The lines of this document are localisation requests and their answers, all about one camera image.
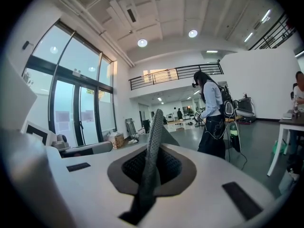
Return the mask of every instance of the person in background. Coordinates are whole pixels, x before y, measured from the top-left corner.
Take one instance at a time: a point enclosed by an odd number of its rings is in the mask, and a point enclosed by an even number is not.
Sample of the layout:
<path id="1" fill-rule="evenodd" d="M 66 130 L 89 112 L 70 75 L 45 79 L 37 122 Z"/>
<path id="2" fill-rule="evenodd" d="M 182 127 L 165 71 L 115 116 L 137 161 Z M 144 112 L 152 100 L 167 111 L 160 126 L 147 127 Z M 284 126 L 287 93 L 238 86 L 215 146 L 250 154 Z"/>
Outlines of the person in background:
<path id="1" fill-rule="evenodd" d="M 177 111 L 177 117 L 178 117 L 178 119 L 182 119 L 182 113 L 181 113 L 181 109 L 180 108 Z"/>
<path id="2" fill-rule="evenodd" d="M 298 108 L 304 109 L 304 74 L 301 71 L 295 74 L 297 86 L 294 87 L 294 96 L 297 95 Z M 299 131 L 290 130 L 290 155 L 288 157 L 288 164 L 293 164 L 297 159 L 298 152 L 298 137 Z M 301 149 L 299 157 L 303 160 L 304 148 Z"/>
<path id="3" fill-rule="evenodd" d="M 198 151 L 225 159 L 225 118 L 221 113 L 223 100 L 219 86 L 202 71 L 194 74 L 194 81 L 195 85 L 201 87 L 201 98 L 206 104 L 206 110 L 200 115 L 200 118 L 206 118 L 206 121 Z"/>
<path id="4" fill-rule="evenodd" d="M 173 110 L 173 117 L 174 117 L 174 120 L 177 121 L 179 118 L 178 118 L 178 115 L 177 115 L 177 110 L 176 110 L 176 107 L 174 108 Z"/>

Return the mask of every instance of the white partition wall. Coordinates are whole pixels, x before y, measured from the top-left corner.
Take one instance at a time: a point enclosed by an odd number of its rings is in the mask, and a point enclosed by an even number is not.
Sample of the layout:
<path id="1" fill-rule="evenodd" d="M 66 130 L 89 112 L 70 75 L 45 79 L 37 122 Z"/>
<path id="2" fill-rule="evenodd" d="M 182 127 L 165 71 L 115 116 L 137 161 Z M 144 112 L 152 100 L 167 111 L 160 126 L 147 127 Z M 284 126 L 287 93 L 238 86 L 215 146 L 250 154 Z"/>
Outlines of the white partition wall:
<path id="1" fill-rule="evenodd" d="M 224 56 L 224 75 L 234 99 L 247 93 L 256 117 L 280 119 L 292 107 L 290 93 L 295 74 L 300 71 L 295 54 L 289 49 L 262 49 Z"/>

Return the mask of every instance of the table leg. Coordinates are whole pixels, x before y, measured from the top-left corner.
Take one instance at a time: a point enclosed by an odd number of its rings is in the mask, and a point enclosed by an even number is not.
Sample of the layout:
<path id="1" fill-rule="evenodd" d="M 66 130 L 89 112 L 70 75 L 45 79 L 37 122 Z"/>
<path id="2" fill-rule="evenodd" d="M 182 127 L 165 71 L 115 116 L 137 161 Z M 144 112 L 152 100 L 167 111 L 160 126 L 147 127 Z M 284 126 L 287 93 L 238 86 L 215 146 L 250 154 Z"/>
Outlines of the table leg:
<path id="1" fill-rule="evenodd" d="M 286 148 L 284 150 L 284 155 L 286 155 L 287 153 L 287 149 L 288 149 L 288 146 L 289 146 L 289 141 L 290 141 L 290 131 L 288 130 L 288 133 L 287 133 L 287 141 L 286 141 Z"/>
<path id="2" fill-rule="evenodd" d="M 276 151 L 275 151 L 275 156 L 274 156 L 274 158 L 272 160 L 272 163 L 271 163 L 271 166 L 270 166 L 269 171 L 267 173 L 267 176 L 270 176 L 272 174 L 272 171 L 275 168 L 277 159 L 279 158 L 279 153 L 280 153 L 281 147 L 282 147 L 283 132 L 284 132 L 284 128 L 283 128 L 283 126 L 281 124 L 280 125 L 279 138 L 278 138 L 278 141 L 277 141 L 277 147 L 276 147 Z"/>

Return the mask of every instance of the concrete floor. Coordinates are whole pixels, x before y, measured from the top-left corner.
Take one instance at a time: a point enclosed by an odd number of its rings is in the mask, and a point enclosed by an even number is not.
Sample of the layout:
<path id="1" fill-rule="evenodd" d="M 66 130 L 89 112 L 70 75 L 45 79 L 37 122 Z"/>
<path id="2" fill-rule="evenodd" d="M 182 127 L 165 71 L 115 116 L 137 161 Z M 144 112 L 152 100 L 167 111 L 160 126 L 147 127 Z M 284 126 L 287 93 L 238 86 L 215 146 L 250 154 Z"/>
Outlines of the concrete floor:
<path id="1" fill-rule="evenodd" d="M 200 127 L 186 129 L 184 131 L 170 132 L 170 134 L 179 142 L 180 146 L 196 151 L 198 149 L 203 130 L 204 128 Z M 288 158 L 288 155 L 280 155 L 272 175 L 270 177 L 267 176 L 268 169 L 274 156 L 272 148 L 278 135 L 278 123 L 256 121 L 251 125 L 240 125 L 242 153 L 248 159 L 248 162 L 243 168 L 243 172 L 262 183 L 275 197 L 280 196 L 278 185 L 286 170 L 286 161 Z M 140 135 L 139 142 L 145 143 L 147 142 L 147 139 L 148 134 Z M 245 158 L 233 148 L 230 148 L 229 151 L 226 150 L 227 161 L 229 161 L 229 154 L 230 163 L 241 169 L 246 161 Z"/>

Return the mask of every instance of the woman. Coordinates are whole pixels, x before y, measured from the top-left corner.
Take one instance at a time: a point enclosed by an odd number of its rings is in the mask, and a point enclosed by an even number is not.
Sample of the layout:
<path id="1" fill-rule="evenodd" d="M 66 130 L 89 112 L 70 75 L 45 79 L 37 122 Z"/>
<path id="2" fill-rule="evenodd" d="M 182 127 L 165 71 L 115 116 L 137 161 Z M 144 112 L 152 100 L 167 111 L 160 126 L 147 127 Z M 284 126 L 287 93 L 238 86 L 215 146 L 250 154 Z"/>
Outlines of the woman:
<path id="1" fill-rule="evenodd" d="M 199 152 L 225 158 L 225 118 L 222 112 L 222 95 L 219 86 L 207 74 L 198 71 L 194 74 L 195 85 L 201 87 L 201 98 L 206 104 L 206 110 L 200 115 L 206 118 L 205 130 L 199 144 Z"/>

